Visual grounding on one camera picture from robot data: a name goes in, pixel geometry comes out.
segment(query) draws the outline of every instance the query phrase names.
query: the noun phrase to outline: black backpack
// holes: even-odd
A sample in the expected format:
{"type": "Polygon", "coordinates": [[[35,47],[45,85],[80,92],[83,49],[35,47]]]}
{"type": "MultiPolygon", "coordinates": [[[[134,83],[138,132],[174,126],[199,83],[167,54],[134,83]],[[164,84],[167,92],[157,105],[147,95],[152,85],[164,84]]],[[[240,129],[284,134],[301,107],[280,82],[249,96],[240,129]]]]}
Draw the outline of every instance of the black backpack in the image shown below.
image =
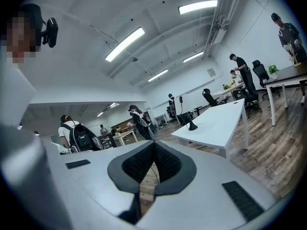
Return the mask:
{"type": "Polygon", "coordinates": [[[82,124],[79,123],[73,128],[66,124],[62,124],[61,127],[70,131],[70,148],[74,152],[89,150],[98,151],[104,149],[97,136],[82,124]]]}

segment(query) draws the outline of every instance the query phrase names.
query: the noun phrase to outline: plant pot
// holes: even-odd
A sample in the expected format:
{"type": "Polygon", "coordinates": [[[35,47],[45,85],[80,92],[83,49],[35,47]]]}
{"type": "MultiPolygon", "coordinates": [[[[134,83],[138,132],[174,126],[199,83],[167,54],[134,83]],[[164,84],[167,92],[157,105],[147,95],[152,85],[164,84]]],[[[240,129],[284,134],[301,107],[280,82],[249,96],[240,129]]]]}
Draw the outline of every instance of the plant pot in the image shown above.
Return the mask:
{"type": "Polygon", "coordinates": [[[277,79],[277,73],[276,73],[276,72],[275,72],[275,73],[272,73],[271,76],[272,76],[272,78],[273,78],[274,80],[277,79]]]}

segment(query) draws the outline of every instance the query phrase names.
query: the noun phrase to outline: wooden floor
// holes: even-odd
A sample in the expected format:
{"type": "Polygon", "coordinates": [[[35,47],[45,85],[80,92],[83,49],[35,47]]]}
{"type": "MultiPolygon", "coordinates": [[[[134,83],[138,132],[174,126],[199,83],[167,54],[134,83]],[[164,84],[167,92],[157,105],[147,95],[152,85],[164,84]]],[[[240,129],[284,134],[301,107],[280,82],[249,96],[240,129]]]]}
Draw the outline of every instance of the wooden floor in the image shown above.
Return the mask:
{"type": "MultiPolygon", "coordinates": [[[[281,97],[274,95],[276,126],[272,126],[271,109],[268,97],[260,98],[262,113],[254,112],[248,119],[249,149],[243,150],[243,123],[239,121],[230,146],[230,162],[259,181],[277,198],[291,192],[305,169],[307,160],[307,104],[302,106],[302,94],[299,88],[286,89],[288,109],[284,107],[283,93],[281,97]]],[[[178,143],[171,133],[181,128],[177,122],[169,123],[158,130],[156,139],[178,143]]],[[[133,143],[133,138],[125,141],[133,143]]],[[[217,153],[217,149],[188,144],[191,149],[217,153]]],[[[142,213],[153,203],[154,187],[157,185],[159,173],[153,164],[141,183],[142,213]]]]}

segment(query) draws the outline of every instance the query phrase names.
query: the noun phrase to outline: green plant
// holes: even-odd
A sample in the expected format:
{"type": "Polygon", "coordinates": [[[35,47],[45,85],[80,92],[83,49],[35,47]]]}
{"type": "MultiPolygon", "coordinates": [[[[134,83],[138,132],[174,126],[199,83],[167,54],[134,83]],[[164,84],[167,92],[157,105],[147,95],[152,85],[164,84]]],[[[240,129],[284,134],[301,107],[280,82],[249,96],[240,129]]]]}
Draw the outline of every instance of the green plant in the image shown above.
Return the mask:
{"type": "Polygon", "coordinates": [[[275,65],[270,65],[269,66],[269,74],[273,74],[278,72],[279,70],[277,69],[277,67],[275,65]]]}

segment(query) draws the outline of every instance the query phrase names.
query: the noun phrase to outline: shoe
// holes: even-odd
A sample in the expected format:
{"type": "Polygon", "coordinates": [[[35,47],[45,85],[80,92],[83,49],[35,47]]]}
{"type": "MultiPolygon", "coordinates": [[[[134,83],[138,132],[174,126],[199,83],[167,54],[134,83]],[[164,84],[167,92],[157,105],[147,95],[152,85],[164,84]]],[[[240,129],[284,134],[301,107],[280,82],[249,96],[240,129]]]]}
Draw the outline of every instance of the shoe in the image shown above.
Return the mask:
{"type": "Polygon", "coordinates": [[[305,102],[306,102],[306,96],[305,96],[305,95],[303,95],[303,98],[302,98],[302,100],[301,100],[301,105],[304,105],[304,104],[305,104],[305,102]]]}

